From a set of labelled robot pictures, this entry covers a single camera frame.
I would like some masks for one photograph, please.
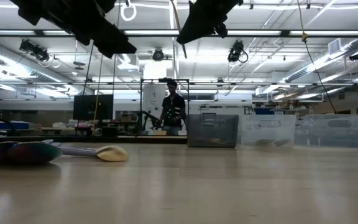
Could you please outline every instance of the monitor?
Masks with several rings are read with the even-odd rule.
[[[96,95],[74,96],[73,119],[93,120],[96,109]],[[99,95],[96,120],[112,119],[113,95]]]

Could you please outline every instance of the table surface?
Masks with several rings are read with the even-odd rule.
[[[355,149],[118,145],[127,162],[0,166],[0,223],[358,223]]]

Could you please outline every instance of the clear plastic bin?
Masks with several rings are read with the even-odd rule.
[[[358,149],[358,115],[309,114],[297,121],[295,144]]]
[[[238,115],[190,114],[187,116],[189,147],[235,147]]]
[[[255,147],[293,147],[295,115],[245,115],[241,144]]]

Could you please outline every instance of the person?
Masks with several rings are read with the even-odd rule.
[[[181,120],[185,120],[185,100],[177,93],[178,84],[170,80],[167,83],[169,96],[162,102],[162,112],[160,120],[163,121],[162,130],[167,135],[179,135],[181,131]]]

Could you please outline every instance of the black light fixture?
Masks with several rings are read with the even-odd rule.
[[[50,58],[48,54],[48,49],[45,49],[37,44],[33,44],[29,40],[22,40],[19,50],[23,51],[26,54],[30,54],[40,62],[47,62]]]
[[[242,54],[245,54],[247,56],[247,60],[240,60]],[[248,61],[248,54],[244,51],[244,44],[241,40],[236,40],[233,47],[230,49],[227,60],[229,61],[229,63],[236,63],[238,61],[240,61],[241,63],[246,63]]]
[[[355,54],[355,55],[350,56],[350,57],[349,57],[349,60],[351,60],[351,61],[358,60],[358,54]]]
[[[153,60],[156,62],[161,62],[164,59],[164,53],[162,49],[155,49],[153,54]]]

